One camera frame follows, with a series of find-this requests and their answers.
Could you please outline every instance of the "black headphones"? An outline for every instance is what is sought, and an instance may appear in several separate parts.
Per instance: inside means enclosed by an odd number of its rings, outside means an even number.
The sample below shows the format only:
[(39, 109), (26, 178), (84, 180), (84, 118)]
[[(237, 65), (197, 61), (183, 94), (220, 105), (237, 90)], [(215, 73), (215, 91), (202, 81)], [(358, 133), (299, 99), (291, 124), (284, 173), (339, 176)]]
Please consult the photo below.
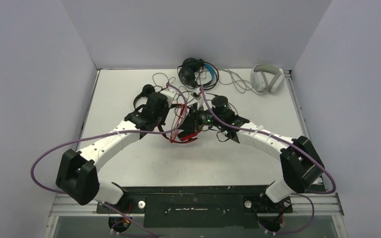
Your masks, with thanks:
[(155, 93), (154, 86), (152, 86), (151, 84), (144, 85), (144, 87), (142, 88), (142, 92), (138, 94), (138, 96), (135, 97), (135, 99), (133, 100), (133, 108), (136, 109), (136, 103), (140, 98), (148, 98), (148, 96), (150, 96), (151, 93)]
[(187, 58), (183, 61), (182, 67), (179, 71), (179, 79), (182, 84), (196, 88), (198, 83), (196, 82), (195, 73), (198, 72), (201, 67), (204, 67), (205, 62), (203, 59)]

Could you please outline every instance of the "bolt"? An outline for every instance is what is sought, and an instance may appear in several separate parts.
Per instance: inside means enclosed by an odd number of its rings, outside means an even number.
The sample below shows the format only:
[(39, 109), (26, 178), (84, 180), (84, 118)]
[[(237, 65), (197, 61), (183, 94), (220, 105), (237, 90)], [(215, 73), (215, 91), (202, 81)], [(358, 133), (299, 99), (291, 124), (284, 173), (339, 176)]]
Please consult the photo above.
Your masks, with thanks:
[(144, 202), (144, 201), (139, 201), (139, 202), (138, 202), (138, 207), (139, 207), (140, 209), (143, 209), (143, 208), (145, 207), (145, 202)]
[(246, 208), (251, 208), (251, 207), (252, 207), (252, 202), (249, 201), (249, 200), (246, 201), (246, 202), (245, 202), (245, 207), (246, 207)]

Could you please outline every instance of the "gray wall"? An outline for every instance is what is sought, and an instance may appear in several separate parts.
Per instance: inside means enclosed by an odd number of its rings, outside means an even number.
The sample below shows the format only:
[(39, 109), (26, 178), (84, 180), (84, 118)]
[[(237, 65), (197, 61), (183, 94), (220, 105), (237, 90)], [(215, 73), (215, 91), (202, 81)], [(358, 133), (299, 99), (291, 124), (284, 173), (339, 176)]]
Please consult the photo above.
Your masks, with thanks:
[(293, 68), (331, 0), (62, 0), (99, 68)]
[[(0, 237), (41, 237), (54, 194), (41, 153), (78, 138), (95, 67), (59, 0), (0, 1)], [(54, 186), (61, 151), (39, 164)]]
[(333, 0), (293, 76), (350, 237), (381, 237), (381, 1)]

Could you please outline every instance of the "purple cable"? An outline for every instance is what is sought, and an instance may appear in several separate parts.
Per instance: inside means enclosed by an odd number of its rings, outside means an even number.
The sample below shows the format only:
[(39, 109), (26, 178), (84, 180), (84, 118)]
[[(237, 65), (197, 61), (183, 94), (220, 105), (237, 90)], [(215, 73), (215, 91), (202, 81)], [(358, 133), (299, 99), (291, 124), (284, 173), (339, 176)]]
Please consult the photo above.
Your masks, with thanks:
[[(114, 223), (113, 226), (110, 227), (110, 229), (114, 230), (115, 227), (116, 227), (117, 225), (119, 225), (120, 223), (123, 223), (123, 221)], [(153, 236), (150, 236), (150, 235), (134, 235), (134, 234), (127, 234), (127, 233), (119, 233), (119, 235), (120, 235), (120, 236), (124, 236), (124, 237), (142, 237), (142, 238), (146, 238), (146, 237), (150, 238), (150, 237), (153, 237)]]
[[(304, 197), (305, 199), (307, 199), (309, 202), (310, 202), (310, 205), (312, 206), (312, 215), (310, 216), (310, 220), (309, 222), (307, 222), (304, 226), (298, 228), (297, 230), (294, 230), (294, 231), (289, 231), (289, 232), (275, 232), (276, 235), (289, 235), (289, 234), (294, 234), (294, 233), (297, 233), (297, 232), (301, 232), (302, 230), (306, 229), (308, 226), (310, 226), (310, 224), (312, 223), (313, 221), (313, 217), (315, 216), (315, 206), (313, 205), (313, 202), (312, 200), (303, 195), (303, 194), (299, 194), (299, 193), (293, 193), (293, 195), (297, 195), (297, 196), (300, 196), (300, 197)], [(270, 232), (268, 231), (267, 229), (265, 229), (268, 233), (270, 234), (274, 234), (274, 232)]]
[[(180, 96), (183, 98), (184, 100), (184, 104), (187, 105), (187, 100), (186, 100), (186, 97), (183, 95), (183, 93), (175, 86), (167, 83), (166, 84), (167, 87), (172, 87), (173, 89), (175, 89), (179, 94)], [(42, 189), (44, 190), (47, 190), (47, 191), (51, 191), (51, 192), (56, 192), (56, 193), (60, 193), (60, 194), (65, 194), (64, 192), (62, 191), (59, 191), (59, 190), (56, 190), (56, 189), (53, 189), (53, 188), (50, 188), (50, 187), (47, 187), (43, 184), (41, 184), (35, 177), (34, 175), (34, 170), (36, 169), (36, 166), (37, 164), (45, 157), (47, 156), (48, 154), (52, 153), (53, 151), (59, 149), (59, 148), (62, 148), (62, 147), (65, 147), (67, 145), (71, 145), (71, 144), (75, 144), (75, 143), (79, 143), (79, 142), (83, 142), (83, 141), (88, 141), (88, 140), (94, 140), (94, 139), (98, 139), (98, 138), (103, 138), (103, 137), (107, 137), (107, 136), (112, 136), (112, 135), (116, 135), (118, 133), (147, 133), (147, 134), (166, 134), (166, 133), (170, 133), (172, 131), (175, 131), (176, 129), (179, 129), (179, 127), (183, 124), (185, 120), (182, 120), (181, 123), (179, 123), (178, 126), (176, 126), (175, 128), (171, 129), (171, 130), (168, 130), (168, 131), (164, 131), (164, 132), (160, 132), (160, 131), (145, 131), (145, 130), (121, 130), (121, 131), (116, 131), (116, 132), (110, 132), (110, 133), (106, 133), (106, 134), (102, 134), (102, 135), (96, 135), (96, 136), (91, 136), (91, 137), (87, 137), (87, 138), (82, 138), (82, 139), (78, 139), (78, 140), (73, 140), (73, 141), (69, 141), (69, 142), (65, 142), (63, 144), (60, 144), (58, 146), (55, 146), (53, 147), (52, 149), (46, 151), (45, 153), (43, 153), (39, 158), (37, 158), (36, 161), (34, 161), (33, 163), (33, 166), (31, 166), (31, 169), (30, 169), (30, 176), (31, 176), (31, 179), (33, 180), (34, 183), (36, 183), (39, 187), (41, 187)]]
[[(143, 229), (144, 231), (150, 233), (152, 236), (150, 237), (159, 237), (159, 235), (156, 235), (154, 232), (150, 231), (149, 229), (145, 228), (143, 225), (141, 225), (139, 222), (136, 222), (134, 221), (133, 219), (131, 219), (130, 217), (128, 217), (125, 213), (119, 211), (118, 209), (112, 207), (111, 205), (109, 205), (108, 203), (106, 202), (103, 202), (103, 206), (109, 208), (110, 210), (118, 213), (119, 215), (123, 216), (124, 218), (126, 218), (128, 221), (132, 222), (133, 224), (137, 225), (139, 228)], [(142, 237), (141, 235), (131, 235), (131, 234), (126, 234), (126, 236), (130, 236), (130, 237)]]
[[(211, 107), (209, 106), (208, 100), (206, 99), (206, 96), (205, 96), (204, 88), (200, 87), (200, 90), (201, 90), (202, 98), (205, 101), (205, 104), (208, 107), (209, 112), (212, 114), (212, 116), (219, 123), (221, 123), (222, 125), (224, 125), (224, 126), (226, 126), (228, 128), (231, 128), (231, 129), (243, 130), (243, 131), (248, 131), (248, 132), (255, 132), (255, 130), (252, 130), (252, 129), (241, 128), (241, 127), (229, 125), (229, 124), (223, 122), (219, 117), (217, 117), (217, 115), (212, 111)], [(331, 194), (331, 193), (334, 193), (336, 191), (336, 183), (335, 183), (334, 178), (331, 176), (331, 174), (322, 165), (320, 165), (316, 160), (314, 160), (308, 153), (306, 153), (305, 151), (303, 151), (302, 149), (300, 149), (296, 145), (293, 145), (291, 142), (283, 140), (283, 139), (281, 139), (278, 136), (272, 135), (270, 133), (267, 133), (267, 132), (264, 132), (264, 131), (261, 131), (261, 130), (259, 130), (257, 132), (260, 133), (260, 134), (264, 134), (264, 135), (270, 136), (270, 137), (272, 137), (272, 138), (274, 138), (274, 139), (276, 139), (278, 141), (281, 141), (281, 142), (291, 146), (295, 150), (299, 151), (302, 155), (304, 155), (306, 158), (308, 158), (314, 165), (316, 165), (316, 167), (318, 167), (324, 174), (326, 174), (326, 176), (329, 178), (329, 180), (332, 183), (332, 189), (330, 191), (324, 191), (324, 192), (322, 192), (322, 191), (311, 191), (311, 190), (308, 190), (308, 192), (315, 193), (315, 194)]]

